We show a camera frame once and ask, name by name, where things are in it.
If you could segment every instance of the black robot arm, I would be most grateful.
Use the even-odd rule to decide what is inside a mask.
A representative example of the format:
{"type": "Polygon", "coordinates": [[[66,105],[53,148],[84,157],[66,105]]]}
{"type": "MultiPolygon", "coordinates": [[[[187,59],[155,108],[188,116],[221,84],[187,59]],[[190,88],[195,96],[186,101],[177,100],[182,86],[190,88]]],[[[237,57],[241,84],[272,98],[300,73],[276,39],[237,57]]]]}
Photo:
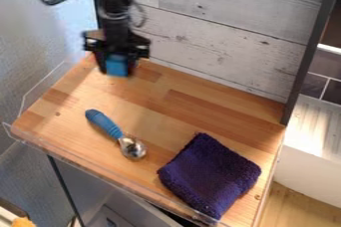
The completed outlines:
{"type": "MultiPolygon", "coordinates": [[[[56,5],[65,0],[42,0],[56,5]]],[[[130,10],[134,0],[97,0],[101,30],[83,33],[85,50],[95,54],[102,73],[127,77],[139,58],[148,58],[151,41],[132,30],[130,10]]]]}

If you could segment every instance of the blue towel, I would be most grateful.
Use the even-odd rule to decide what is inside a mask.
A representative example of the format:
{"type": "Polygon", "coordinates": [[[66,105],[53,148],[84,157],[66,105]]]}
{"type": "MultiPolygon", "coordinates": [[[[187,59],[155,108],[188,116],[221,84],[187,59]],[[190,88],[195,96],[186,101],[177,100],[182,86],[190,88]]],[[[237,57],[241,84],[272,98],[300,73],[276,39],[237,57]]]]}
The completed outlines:
{"type": "Polygon", "coordinates": [[[261,169],[252,161],[199,133],[158,170],[165,187],[193,209],[214,219],[256,182],[261,169]]]}

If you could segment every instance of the white wooden wall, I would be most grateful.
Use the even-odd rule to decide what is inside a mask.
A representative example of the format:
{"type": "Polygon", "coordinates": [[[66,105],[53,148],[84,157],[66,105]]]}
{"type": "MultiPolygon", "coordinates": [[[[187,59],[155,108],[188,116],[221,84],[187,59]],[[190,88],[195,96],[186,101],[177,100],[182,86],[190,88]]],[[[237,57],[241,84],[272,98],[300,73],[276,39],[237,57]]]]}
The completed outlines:
{"type": "Polygon", "coordinates": [[[139,0],[152,60],[286,102],[321,0],[139,0]]]}

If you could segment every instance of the clear plastic edge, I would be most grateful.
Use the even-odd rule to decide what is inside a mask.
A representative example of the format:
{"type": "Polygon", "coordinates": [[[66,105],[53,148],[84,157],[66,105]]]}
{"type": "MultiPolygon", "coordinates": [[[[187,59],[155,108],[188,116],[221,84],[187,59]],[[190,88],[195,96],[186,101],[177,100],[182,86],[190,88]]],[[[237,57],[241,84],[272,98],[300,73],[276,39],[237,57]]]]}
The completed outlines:
{"type": "MultiPolygon", "coordinates": [[[[22,102],[17,114],[17,117],[20,117],[21,114],[30,106],[32,105],[37,99],[39,99],[44,93],[46,93],[54,84],[56,84],[68,71],[71,70],[71,68],[74,66],[74,62],[72,62],[71,60],[64,60],[62,61],[58,66],[56,66],[51,72],[49,72],[49,74],[47,74],[42,80],[40,80],[33,88],[31,88],[22,98],[22,102]]],[[[107,173],[110,173],[111,175],[117,176],[119,179],[125,179],[126,182],[130,183],[131,186],[133,187],[138,187],[139,190],[142,190],[144,193],[146,194],[153,194],[154,197],[158,197],[159,199],[162,200],[166,200],[168,202],[168,204],[172,204],[174,206],[174,208],[182,208],[185,211],[189,211],[192,212],[192,215],[184,215],[182,213],[178,213],[176,212],[176,210],[170,210],[169,207],[164,206],[162,203],[157,202],[156,200],[151,199],[152,197],[148,197],[148,196],[142,196],[141,193],[139,193],[136,189],[132,189],[131,187],[128,187],[122,183],[118,183],[115,182],[114,180],[109,180],[108,178],[100,178],[101,180],[107,182],[110,185],[113,185],[115,187],[118,187],[120,189],[123,189],[126,192],[129,192],[130,194],[134,195],[134,196],[138,196],[140,198],[145,199],[146,201],[148,201],[149,203],[156,205],[157,207],[160,207],[166,211],[172,212],[175,215],[178,215],[180,217],[183,217],[195,224],[198,225],[202,225],[202,226],[224,226],[224,227],[230,227],[224,223],[222,223],[221,221],[217,220],[217,219],[213,219],[212,217],[209,217],[193,208],[191,208],[190,206],[187,206],[184,203],[180,203],[177,201],[172,201],[170,199],[168,199],[167,197],[165,197],[162,194],[156,193],[136,182],[133,182],[131,180],[128,180],[122,176],[120,176],[119,174],[117,174],[115,171],[102,167],[94,162],[91,162],[87,159],[85,159],[82,156],[79,156],[75,153],[72,153],[68,150],[65,150],[61,147],[57,147],[55,145],[53,145],[52,143],[50,143],[49,141],[44,140],[41,137],[37,137],[35,134],[31,134],[27,131],[23,131],[23,130],[19,130],[18,128],[16,128],[15,126],[13,126],[12,124],[8,123],[7,121],[2,121],[2,126],[5,129],[7,135],[14,139],[15,142],[21,142],[24,144],[29,145],[30,147],[34,148],[34,149],[38,149],[44,153],[47,153],[65,163],[68,163],[78,169],[81,169],[82,171],[86,171],[87,173],[95,176],[96,178],[100,178],[97,174],[93,173],[90,169],[88,169],[87,167],[85,167],[84,165],[81,165],[79,163],[79,161],[83,161],[86,164],[92,164],[94,166],[96,166],[96,168],[101,169],[102,171],[105,171],[107,173]],[[63,152],[64,155],[69,155],[70,157],[63,157],[61,156],[61,154],[59,153],[54,153],[52,152],[52,150],[48,150],[48,149],[43,149],[43,148],[47,148],[47,147],[54,147],[54,151],[60,151],[63,152]]]]}

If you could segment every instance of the white shelf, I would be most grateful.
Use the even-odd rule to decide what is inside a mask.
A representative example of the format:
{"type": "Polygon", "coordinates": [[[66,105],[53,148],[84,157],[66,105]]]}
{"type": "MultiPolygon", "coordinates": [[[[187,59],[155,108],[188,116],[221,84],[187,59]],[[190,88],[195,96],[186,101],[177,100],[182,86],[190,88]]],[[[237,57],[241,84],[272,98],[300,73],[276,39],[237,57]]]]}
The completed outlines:
{"type": "Polygon", "coordinates": [[[341,163],[341,107],[301,95],[284,144],[341,163]]]}

